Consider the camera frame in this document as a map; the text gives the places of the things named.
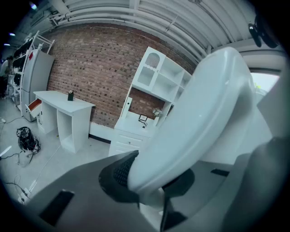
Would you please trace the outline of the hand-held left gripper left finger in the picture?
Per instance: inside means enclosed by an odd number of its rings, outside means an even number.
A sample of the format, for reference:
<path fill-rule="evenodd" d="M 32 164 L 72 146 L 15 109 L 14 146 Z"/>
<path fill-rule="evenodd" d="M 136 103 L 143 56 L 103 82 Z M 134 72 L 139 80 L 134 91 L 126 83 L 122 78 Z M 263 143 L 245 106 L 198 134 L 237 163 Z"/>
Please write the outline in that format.
<path fill-rule="evenodd" d="M 137 155 L 126 152 L 71 169 L 32 197 L 28 218 L 45 232 L 152 232 L 138 195 L 114 176 L 115 168 Z"/>

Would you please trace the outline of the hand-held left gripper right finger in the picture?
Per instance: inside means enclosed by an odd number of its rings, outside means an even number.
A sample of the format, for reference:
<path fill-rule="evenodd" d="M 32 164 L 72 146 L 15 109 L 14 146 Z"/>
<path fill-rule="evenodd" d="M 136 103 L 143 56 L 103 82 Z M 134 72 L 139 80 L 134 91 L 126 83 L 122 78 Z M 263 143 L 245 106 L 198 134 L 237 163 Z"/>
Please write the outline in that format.
<path fill-rule="evenodd" d="M 289 138 L 272 138 L 233 164 L 198 161 L 164 186 L 160 230 L 262 231 L 285 203 L 289 184 Z"/>

